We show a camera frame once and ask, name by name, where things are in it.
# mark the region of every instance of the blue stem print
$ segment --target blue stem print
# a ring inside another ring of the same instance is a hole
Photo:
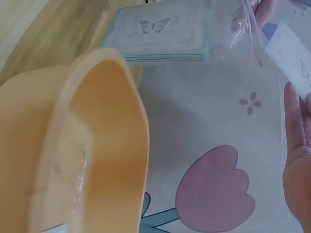
[[[148,193],[145,193],[144,202],[142,204],[139,233],[169,233],[167,231],[158,229],[157,227],[163,226],[179,219],[175,208],[144,216],[147,209],[149,208],[150,202],[150,195]]]

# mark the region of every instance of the pink tulip print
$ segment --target pink tulip print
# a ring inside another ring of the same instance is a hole
[[[238,152],[231,146],[216,147],[201,156],[179,183],[175,208],[144,216],[151,202],[146,193],[139,233],[168,233],[158,227],[177,219],[202,233],[240,226],[254,211],[255,200],[247,194],[248,176],[235,168],[237,161]]]

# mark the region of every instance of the paper card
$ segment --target paper card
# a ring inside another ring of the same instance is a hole
[[[266,52],[306,102],[311,92],[311,53],[284,22],[277,27]]]
[[[203,46],[207,2],[166,1],[118,10],[103,47],[127,51],[180,51]]]
[[[46,230],[43,233],[67,233],[67,224]]]

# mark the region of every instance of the napkin packet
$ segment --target napkin packet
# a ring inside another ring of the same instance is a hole
[[[248,34],[247,7],[253,14],[247,0],[168,0],[121,8],[103,47],[114,48],[127,62],[138,64],[223,59]],[[233,31],[232,22],[239,17],[245,20]],[[245,52],[242,45],[238,48]]]

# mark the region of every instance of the butterfly print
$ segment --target butterfly print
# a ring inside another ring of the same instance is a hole
[[[305,63],[304,63],[301,59],[300,59],[300,65],[301,65],[301,74],[302,74],[302,77],[304,77],[305,79],[311,78],[311,74],[308,72]]]
[[[149,32],[156,32],[161,34],[161,31],[163,30],[163,28],[165,27],[165,25],[171,20],[171,18],[165,18],[160,20],[157,23],[151,23],[149,21],[140,21],[140,25],[141,25],[141,30],[142,30],[142,36],[145,34],[148,34]]]

